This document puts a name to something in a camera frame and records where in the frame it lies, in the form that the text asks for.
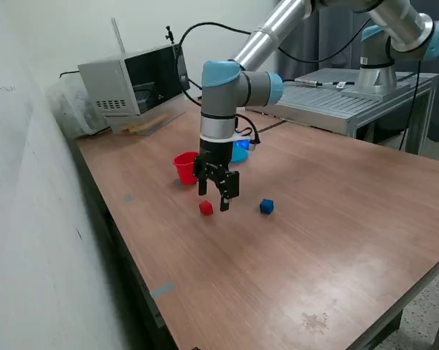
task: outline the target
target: metal grating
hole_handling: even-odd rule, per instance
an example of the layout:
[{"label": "metal grating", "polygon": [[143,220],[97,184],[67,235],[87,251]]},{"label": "metal grating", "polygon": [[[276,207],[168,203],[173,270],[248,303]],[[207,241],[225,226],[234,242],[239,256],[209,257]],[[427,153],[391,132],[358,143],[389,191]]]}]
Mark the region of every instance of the metal grating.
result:
[{"label": "metal grating", "polygon": [[127,106],[125,100],[107,100],[107,101],[97,101],[96,106],[99,109],[105,111],[112,111],[116,109],[123,109]]},{"label": "metal grating", "polygon": [[[320,69],[304,75],[303,79],[317,80],[319,82],[353,82],[358,78],[359,72],[349,69]],[[398,79],[408,76],[408,73],[397,72]],[[428,80],[421,77],[421,82]],[[410,77],[405,82],[415,83],[416,77]],[[279,106],[303,109],[324,113],[336,117],[353,117],[361,112],[369,111],[381,104],[379,101],[366,98],[342,96],[341,90],[334,87],[302,87],[295,86],[292,82],[285,84],[283,97]]]}]

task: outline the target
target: blue joint cap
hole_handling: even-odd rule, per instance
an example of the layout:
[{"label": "blue joint cap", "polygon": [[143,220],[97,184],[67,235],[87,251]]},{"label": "blue joint cap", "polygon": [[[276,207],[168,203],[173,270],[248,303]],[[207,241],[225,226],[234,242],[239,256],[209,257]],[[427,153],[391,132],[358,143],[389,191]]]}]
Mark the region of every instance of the blue joint cap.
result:
[{"label": "blue joint cap", "polygon": [[361,41],[367,40],[368,38],[380,33],[382,29],[377,26],[376,24],[374,26],[367,27],[362,31],[362,38]]},{"label": "blue joint cap", "polygon": [[424,61],[430,61],[439,56],[439,21],[435,23],[429,47],[424,55]]},{"label": "blue joint cap", "polygon": [[278,74],[266,72],[270,77],[270,97],[267,104],[277,104],[283,96],[283,79]]},{"label": "blue joint cap", "polygon": [[275,209],[274,203],[271,199],[264,199],[260,203],[260,213],[270,215]]},{"label": "blue joint cap", "polygon": [[208,61],[203,65],[202,85],[212,88],[228,84],[241,73],[241,66],[234,61]]}]

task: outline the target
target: wire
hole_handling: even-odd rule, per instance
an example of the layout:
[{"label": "wire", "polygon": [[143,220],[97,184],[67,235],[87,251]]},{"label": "wire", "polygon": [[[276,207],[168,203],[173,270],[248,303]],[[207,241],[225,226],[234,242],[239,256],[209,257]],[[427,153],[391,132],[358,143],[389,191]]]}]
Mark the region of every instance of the wire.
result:
[{"label": "wire", "polygon": [[286,51],[284,51],[283,49],[281,49],[280,47],[278,47],[278,50],[279,51],[281,51],[282,53],[284,53],[287,57],[289,57],[289,58],[291,58],[292,60],[294,60],[294,61],[297,61],[297,62],[301,62],[301,63],[321,63],[321,62],[324,62],[324,61],[328,61],[328,60],[330,60],[331,58],[333,58],[333,57],[335,57],[335,56],[337,56],[337,55],[339,55],[340,53],[342,53],[356,38],[357,38],[357,36],[360,34],[360,32],[364,29],[364,27],[368,24],[370,22],[370,18],[368,19],[368,20],[366,20],[365,21],[365,23],[360,27],[360,29],[357,31],[357,33],[351,38],[351,40],[349,40],[348,42],[347,42],[347,44],[346,45],[344,45],[341,49],[339,49],[338,51],[336,51],[335,53],[333,53],[332,55],[330,55],[330,56],[328,56],[328,57],[326,57],[326,58],[321,58],[321,59],[319,59],[319,60],[310,60],[310,61],[307,61],[307,60],[301,60],[300,58],[296,58],[296,57],[294,57],[294,56],[291,56],[289,53],[287,53]]},{"label": "wire", "polygon": [[59,79],[62,78],[63,75],[73,74],[73,73],[80,73],[80,71],[63,71],[61,74],[59,74]]},{"label": "wire", "polygon": [[251,143],[252,144],[259,144],[260,143],[260,137],[258,136],[258,130],[255,127],[255,124],[248,117],[246,117],[245,115],[242,115],[242,114],[238,113],[238,114],[236,114],[236,116],[239,117],[239,118],[244,119],[246,122],[248,122],[250,124],[250,126],[252,127],[252,130],[254,131],[254,135],[255,135],[255,138],[254,138],[253,141],[251,141]]},{"label": "wire", "polygon": [[241,136],[249,136],[249,135],[252,135],[252,128],[247,126],[246,128],[244,128],[242,130],[237,130],[236,129],[236,133],[240,133]]},{"label": "wire", "polygon": [[202,87],[196,82],[194,82],[193,80],[191,80],[190,78],[189,78],[189,82],[190,84],[194,85],[197,89],[202,90]]},{"label": "wire", "polygon": [[400,144],[399,150],[401,150],[403,148],[404,138],[406,137],[406,134],[408,133],[409,123],[411,122],[412,113],[414,110],[414,104],[416,103],[417,91],[419,90],[419,80],[421,77],[421,65],[422,65],[422,62],[419,61],[417,63],[416,89],[414,90],[414,97],[412,98],[411,109],[409,110],[408,120],[406,121],[406,127],[404,128],[404,134],[403,134],[403,138],[401,139],[401,144]]},{"label": "wire", "polygon": [[[176,75],[177,75],[177,76],[179,76],[179,67],[178,67],[178,64],[179,64],[179,57],[180,57],[180,55],[181,55],[182,44],[184,44],[184,40],[185,40],[185,38],[187,37],[187,35],[188,35],[192,30],[194,30],[195,28],[201,27],[201,26],[215,26],[215,27],[220,27],[220,28],[223,28],[223,29],[227,29],[227,30],[229,30],[229,31],[233,31],[233,32],[235,32],[235,33],[240,33],[240,34],[250,34],[250,32],[248,32],[248,31],[242,31],[241,29],[236,29],[236,28],[233,28],[233,27],[230,27],[230,26],[226,26],[226,25],[221,24],[221,23],[218,23],[218,22],[200,22],[200,23],[197,23],[197,24],[195,24],[195,25],[189,27],[189,28],[184,32],[184,34],[182,35],[181,40],[179,41],[179,51],[178,51],[178,53],[176,54],[176,65],[175,65],[175,67],[174,67],[174,68],[176,69]],[[201,106],[201,104],[200,104],[198,101],[196,101],[191,95],[189,95],[189,93],[185,90],[184,85],[182,85],[182,83],[181,83],[180,81],[179,81],[179,84],[180,84],[180,86],[181,86],[181,90],[182,90],[182,92],[184,93],[184,95],[186,95],[186,97],[187,97],[190,101],[192,101],[194,104],[196,104],[197,106]]]}]

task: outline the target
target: wooden table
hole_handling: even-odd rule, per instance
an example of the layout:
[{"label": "wooden table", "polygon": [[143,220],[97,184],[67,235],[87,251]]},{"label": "wooden table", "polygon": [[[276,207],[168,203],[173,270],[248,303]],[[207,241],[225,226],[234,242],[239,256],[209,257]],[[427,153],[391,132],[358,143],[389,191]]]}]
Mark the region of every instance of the wooden table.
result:
[{"label": "wooden table", "polygon": [[221,213],[211,182],[199,198],[172,165],[199,120],[79,141],[180,349],[363,349],[439,273],[439,162],[285,123],[234,166],[241,195]]}]

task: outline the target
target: silver arm segment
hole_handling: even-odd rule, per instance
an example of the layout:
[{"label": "silver arm segment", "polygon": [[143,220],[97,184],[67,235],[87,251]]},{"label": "silver arm segment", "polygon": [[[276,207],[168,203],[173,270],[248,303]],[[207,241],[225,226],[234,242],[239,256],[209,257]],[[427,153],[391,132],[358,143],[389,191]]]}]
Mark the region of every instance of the silver arm segment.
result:
[{"label": "silver arm segment", "polygon": [[233,60],[246,71],[256,71],[312,11],[311,0],[282,0],[268,19],[253,31]]},{"label": "silver arm segment", "polygon": [[290,32],[319,7],[347,6],[366,12],[392,38],[398,52],[408,52],[426,42],[434,23],[426,14],[419,14],[410,0],[282,0],[233,56],[242,69],[257,70],[278,49]]}]

